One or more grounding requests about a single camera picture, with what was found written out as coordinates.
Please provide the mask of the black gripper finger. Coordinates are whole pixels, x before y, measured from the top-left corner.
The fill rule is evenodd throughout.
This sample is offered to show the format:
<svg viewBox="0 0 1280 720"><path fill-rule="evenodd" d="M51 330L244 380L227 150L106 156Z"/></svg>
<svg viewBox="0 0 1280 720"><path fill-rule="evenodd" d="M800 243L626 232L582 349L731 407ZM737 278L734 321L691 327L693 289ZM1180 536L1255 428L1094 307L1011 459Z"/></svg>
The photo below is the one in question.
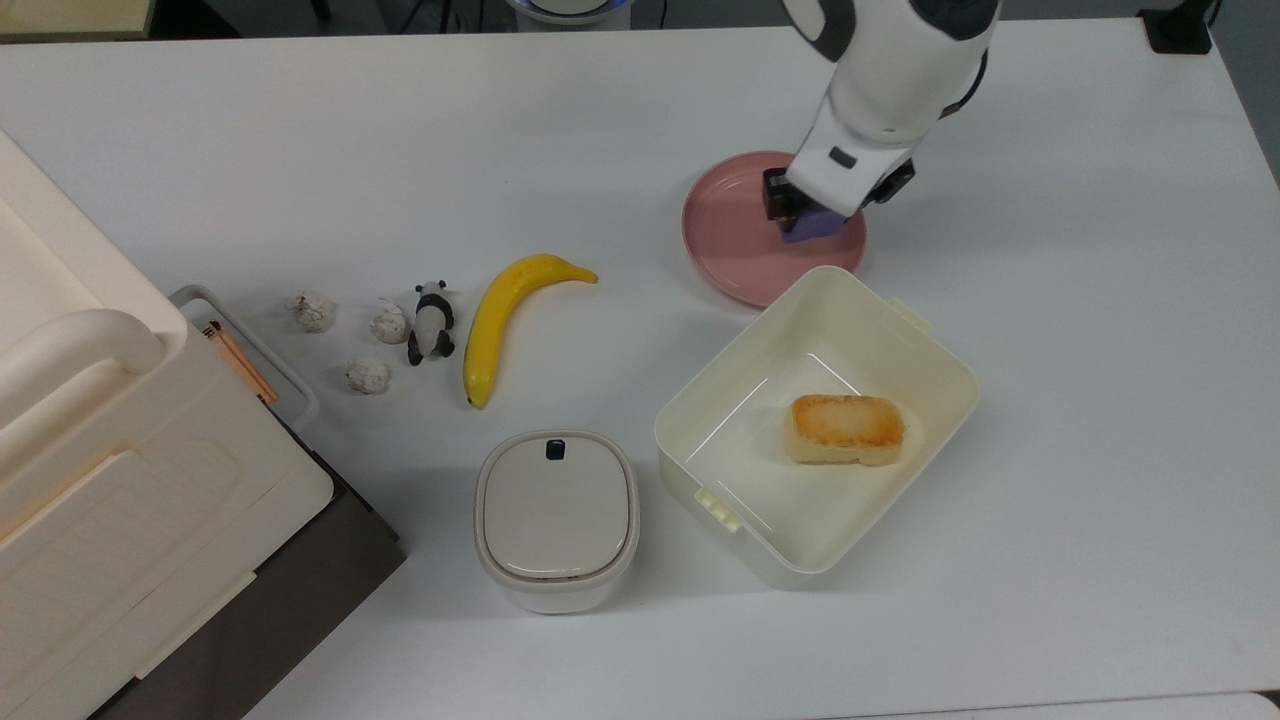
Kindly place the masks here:
<svg viewBox="0 0 1280 720"><path fill-rule="evenodd" d="M806 211L806 195L787 177L782 167L763 170L765 215L777 224L796 224Z"/></svg>

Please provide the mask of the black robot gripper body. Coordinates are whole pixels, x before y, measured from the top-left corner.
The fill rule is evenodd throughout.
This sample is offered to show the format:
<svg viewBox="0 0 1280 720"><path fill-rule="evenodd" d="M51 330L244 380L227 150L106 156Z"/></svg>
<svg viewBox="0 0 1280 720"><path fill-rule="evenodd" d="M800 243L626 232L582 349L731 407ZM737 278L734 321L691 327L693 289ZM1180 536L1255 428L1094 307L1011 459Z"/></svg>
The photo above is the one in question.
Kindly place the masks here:
<svg viewBox="0 0 1280 720"><path fill-rule="evenodd" d="M908 158L900 167L890 172L865 197L863 206L872 204L886 204L892 200L916 176L913 158Z"/></svg>

